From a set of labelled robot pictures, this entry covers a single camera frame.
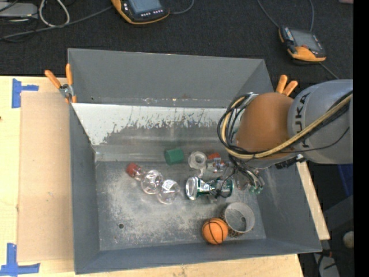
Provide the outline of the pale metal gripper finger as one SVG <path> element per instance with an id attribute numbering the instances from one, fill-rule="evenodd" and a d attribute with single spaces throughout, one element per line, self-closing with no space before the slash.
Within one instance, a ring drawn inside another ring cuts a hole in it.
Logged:
<path id="1" fill-rule="evenodd" d="M 207 160 L 204 175 L 224 175 L 227 167 L 227 163 L 221 158 Z"/>
<path id="2" fill-rule="evenodd" d="M 229 184 L 223 180 L 211 180 L 205 183 L 204 192 L 214 198 L 229 197 Z"/>

